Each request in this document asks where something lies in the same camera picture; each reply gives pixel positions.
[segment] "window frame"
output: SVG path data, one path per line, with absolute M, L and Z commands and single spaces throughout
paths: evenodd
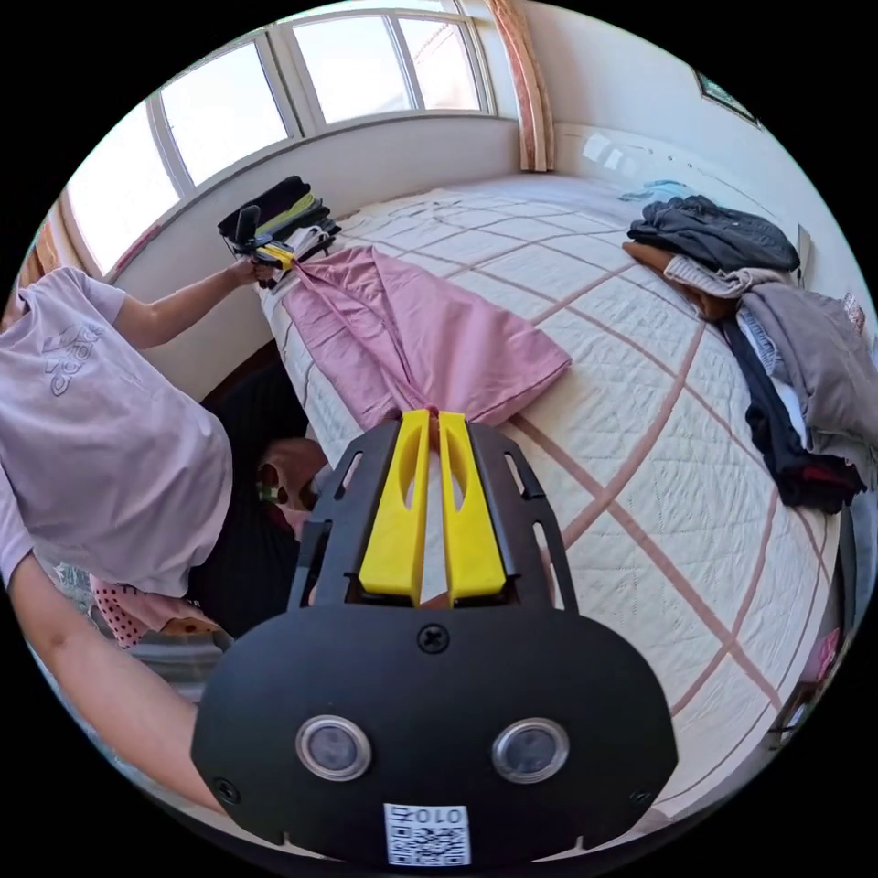
M 327 134 L 336 134 L 345 130 L 391 120 L 431 116 L 496 118 L 498 116 L 497 100 L 488 70 L 487 55 L 478 34 L 476 20 L 466 13 L 460 2 L 455 0 L 455 6 L 458 10 L 457 12 L 447 12 L 406 9 L 391 5 L 372 5 L 364 2 L 361 9 L 333 11 L 324 14 L 302 16 L 301 18 L 291 16 L 282 21 L 272 22 L 269 25 L 243 34 L 216 51 L 211 52 L 195 64 L 190 65 L 185 70 L 181 70 L 175 77 L 168 80 L 168 82 L 164 83 L 143 101 L 150 131 L 153 135 L 153 142 L 171 184 L 177 193 L 177 203 L 163 216 L 156 218 L 155 222 L 148 229 L 145 229 L 144 233 L 137 240 L 132 241 L 128 250 L 105 272 L 98 265 L 97 260 L 85 241 L 84 235 L 80 231 L 76 221 L 76 213 L 70 200 L 70 193 L 68 188 L 65 187 L 59 198 L 60 213 L 67 227 L 70 243 L 83 267 L 92 276 L 111 281 L 122 272 L 134 256 L 170 220 L 184 211 L 194 201 L 202 198 L 213 188 L 237 176 L 242 171 L 258 165 L 268 158 L 279 155 L 298 143 L 307 142 Z M 306 27 L 321 22 L 338 21 L 344 18 L 383 19 L 384 25 L 388 29 L 388 35 L 391 38 L 391 44 L 394 48 L 397 63 L 400 66 L 410 103 L 412 104 L 411 109 L 397 112 L 373 113 L 327 124 L 320 109 L 315 85 L 305 64 L 305 57 L 295 38 L 295 30 L 298 27 Z M 459 28 L 466 56 L 469 60 L 473 82 L 475 83 L 476 96 L 479 103 L 477 110 L 427 110 L 425 108 L 414 61 L 402 32 L 401 19 L 447 21 Z M 192 71 L 248 45 L 254 45 L 256 48 L 260 63 L 262 64 L 262 71 L 274 98 L 275 106 L 287 136 L 282 141 L 246 155 L 196 186 L 171 132 L 162 101 L 162 92 L 172 82 L 181 79 Z

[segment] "stack of clothes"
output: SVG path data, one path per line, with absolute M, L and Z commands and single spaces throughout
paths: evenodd
M 219 224 L 219 234 L 234 242 L 238 217 L 244 208 L 255 205 L 260 211 L 257 235 L 270 235 L 282 241 L 304 262 L 316 253 L 329 253 L 329 247 L 341 231 L 322 198 L 316 198 L 311 185 L 301 177 L 288 177 L 258 198 L 242 204 Z
M 646 205 L 628 237 L 626 252 L 725 335 L 781 501 L 835 514 L 878 488 L 878 369 L 855 300 L 798 286 L 777 226 L 703 196 Z

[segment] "black garment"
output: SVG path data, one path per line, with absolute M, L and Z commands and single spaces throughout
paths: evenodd
M 299 543 L 270 519 L 256 478 L 268 445 L 304 436 L 308 420 L 280 360 L 242 381 L 212 410 L 231 444 L 231 502 L 213 552 L 189 573 L 186 598 L 240 637 L 286 609 Z
M 784 506 L 819 509 L 829 515 L 841 512 L 865 490 L 856 468 L 832 455 L 813 455 L 802 447 L 759 357 L 735 319 L 720 324 L 734 358 L 750 389 L 746 419 L 753 444 L 762 453 Z
M 702 195 L 654 201 L 643 208 L 643 219 L 631 224 L 628 237 L 684 256 L 711 271 L 771 268 L 794 272 L 796 248 L 763 217 L 720 208 Z
M 229 241 L 235 237 L 235 230 L 238 228 L 238 214 L 244 208 L 256 205 L 260 211 L 260 222 L 267 222 L 273 217 L 289 210 L 296 201 L 304 198 L 310 191 L 311 185 L 305 183 L 301 177 L 287 177 L 257 198 L 242 204 L 237 210 L 233 210 L 219 224 L 219 234 Z

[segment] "white sheet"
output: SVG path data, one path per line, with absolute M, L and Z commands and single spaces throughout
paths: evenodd
M 728 777 L 776 718 L 816 636 L 839 522 L 777 502 L 731 352 L 621 249 L 627 222 L 605 186 L 568 179 L 552 203 L 547 185 L 517 177 L 373 205 L 341 222 L 340 245 L 451 278 L 573 356 L 504 429 L 548 492 L 581 612 L 643 653 L 672 706 L 680 764 L 648 814 L 658 824 Z M 281 305 L 290 283 L 263 293 L 263 309 L 335 462 L 358 428 Z M 435 481 L 431 511 L 426 598 L 444 591 Z

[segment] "pink cloth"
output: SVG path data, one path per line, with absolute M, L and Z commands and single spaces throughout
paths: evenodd
M 302 528 L 309 515 L 300 493 L 326 465 L 327 458 L 320 446 L 311 439 L 281 439 L 273 442 L 259 465 L 259 474 L 267 475 L 266 467 L 273 470 L 271 487 L 280 494 L 269 511 L 277 510 L 280 527 L 289 527 L 302 539 Z M 253 473 L 256 490 L 257 473 Z M 215 631 L 219 626 L 208 619 L 196 606 L 182 598 L 165 597 L 139 591 L 131 585 L 106 583 L 89 577 L 94 603 L 110 626 L 116 642 L 124 649 L 137 644 L 147 631 L 165 631 L 175 622 L 178 635 Z
M 571 364 L 521 317 L 374 247 L 295 270 L 284 306 L 363 430 L 428 406 L 504 423 Z
M 190 620 L 191 631 L 197 634 L 215 631 L 214 625 L 196 606 L 179 597 L 141 592 L 132 585 L 106 583 L 89 577 L 94 603 L 110 626 L 120 647 L 128 649 L 137 644 L 147 631 L 161 631 L 174 620 Z

